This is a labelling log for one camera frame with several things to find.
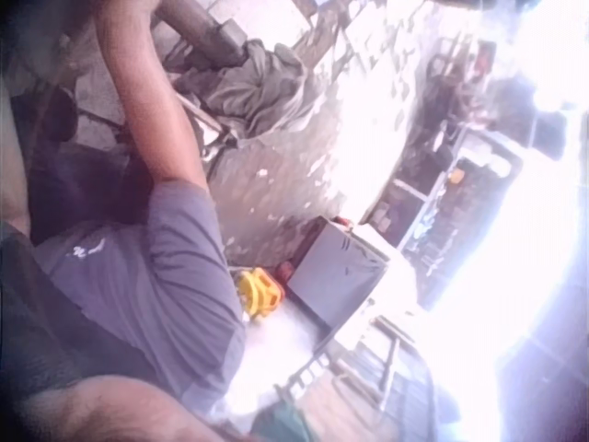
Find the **dark shirt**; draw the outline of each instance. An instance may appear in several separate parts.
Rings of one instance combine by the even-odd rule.
[[[40,244],[43,271],[82,313],[141,350],[173,396],[204,414],[245,345],[214,203],[183,181],[155,186],[145,224],[86,224]]]
[[[0,398],[4,407],[83,378],[120,375],[166,386],[140,351],[118,339],[60,292],[28,240],[0,226]]]

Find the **grey t-shirt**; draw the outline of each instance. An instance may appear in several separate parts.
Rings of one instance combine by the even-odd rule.
[[[241,362],[245,330],[214,204],[183,181],[158,184],[145,226],[82,225],[36,249],[82,312],[144,352],[190,410],[206,413]]]

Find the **yellow object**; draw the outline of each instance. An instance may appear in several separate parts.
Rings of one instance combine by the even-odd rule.
[[[459,184],[460,181],[464,179],[464,175],[464,170],[456,168],[452,171],[452,174],[450,175],[450,182],[452,184]]]
[[[250,317],[268,316],[284,298],[283,288],[259,267],[253,272],[239,274],[237,290],[246,301]]]

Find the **green cloth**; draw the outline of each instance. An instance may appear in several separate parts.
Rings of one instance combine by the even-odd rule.
[[[256,416],[251,435],[268,442],[318,442],[303,412],[286,401],[262,410]]]

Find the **person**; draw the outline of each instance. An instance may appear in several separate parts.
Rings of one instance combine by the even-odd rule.
[[[150,33],[158,4],[103,0],[95,15],[155,182],[143,225],[86,223],[33,249],[25,168],[2,85],[2,408],[14,410],[10,422],[57,432],[58,440],[94,440],[77,437],[88,428],[108,433],[96,440],[113,440],[109,431],[114,440],[217,440],[193,414],[225,394],[244,352],[242,310],[198,143]]]

